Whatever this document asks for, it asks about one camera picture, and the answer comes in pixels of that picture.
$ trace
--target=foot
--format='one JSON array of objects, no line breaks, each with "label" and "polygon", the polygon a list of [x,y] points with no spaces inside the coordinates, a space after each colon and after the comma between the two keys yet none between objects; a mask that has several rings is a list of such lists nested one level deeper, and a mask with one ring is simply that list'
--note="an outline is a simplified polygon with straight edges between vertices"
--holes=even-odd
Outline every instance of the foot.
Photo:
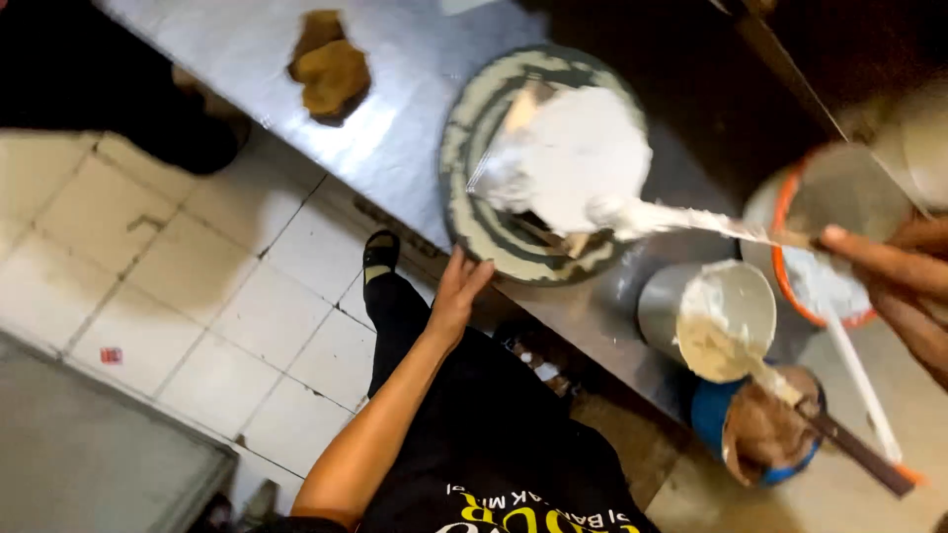
[{"label": "foot", "polygon": [[389,230],[373,233],[365,243],[362,252],[362,272],[364,283],[368,283],[381,274],[394,272],[398,264],[398,252],[401,241]]}]

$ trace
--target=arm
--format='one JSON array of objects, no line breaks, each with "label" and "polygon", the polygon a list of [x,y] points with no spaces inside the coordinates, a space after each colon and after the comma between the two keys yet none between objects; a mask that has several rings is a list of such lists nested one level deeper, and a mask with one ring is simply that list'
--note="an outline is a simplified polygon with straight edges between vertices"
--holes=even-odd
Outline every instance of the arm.
[{"label": "arm", "polygon": [[322,453],[302,484],[293,516],[327,518],[352,530],[401,450],[412,419],[447,354],[461,341],[471,304],[494,272],[455,247],[431,318],[372,401]]},{"label": "arm", "polygon": [[912,222],[885,245],[836,227],[821,240],[853,263],[876,312],[948,391],[948,328],[931,307],[948,304],[948,218]]}]

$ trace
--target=black shirt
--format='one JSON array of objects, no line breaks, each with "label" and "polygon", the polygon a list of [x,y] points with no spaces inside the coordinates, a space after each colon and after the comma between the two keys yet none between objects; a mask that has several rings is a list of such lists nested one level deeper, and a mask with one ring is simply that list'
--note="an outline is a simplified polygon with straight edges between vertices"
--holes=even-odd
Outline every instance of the black shirt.
[{"label": "black shirt", "polygon": [[[445,361],[358,531],[657,532],[606,439],[516,357],[475,345]],[[345,528],[295,517],[258,531]]]}]

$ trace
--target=blue container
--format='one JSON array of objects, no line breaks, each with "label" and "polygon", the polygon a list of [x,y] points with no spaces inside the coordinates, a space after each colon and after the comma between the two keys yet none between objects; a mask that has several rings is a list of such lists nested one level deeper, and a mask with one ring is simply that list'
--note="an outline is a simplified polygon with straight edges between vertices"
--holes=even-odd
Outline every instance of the blue container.
[{"label": "blue container", "polygon": [[[691,427],[704,445],[711,450],[711,453],[722,462],[724,461],[722,441],[727,409],[731,406],[731,399],[749,379],[749,377],[745,377],[727,383],[714,383],[706,379],[699,379],[695,395],[691,399]],[[818,380],[816,387],[819,390],[820,410],[825,411],[827,408],[826,395]],[[760,484],[768,487],[793,477],[810,463],[816,451],[819,450],[822,441],[823,436],[817,436],[813,441],[813,448],[810,453],[807,453],[796,466],[764,470],[760,477]]]}]

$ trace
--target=small red object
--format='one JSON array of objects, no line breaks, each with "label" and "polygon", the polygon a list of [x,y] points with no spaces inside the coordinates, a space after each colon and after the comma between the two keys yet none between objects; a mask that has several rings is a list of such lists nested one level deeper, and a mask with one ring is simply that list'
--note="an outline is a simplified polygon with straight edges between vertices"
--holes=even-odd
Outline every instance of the small red object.
[{"label": "small red object", "polygon": [[105,364],[120,364],[121,348],[100,348],[99,358]]}]

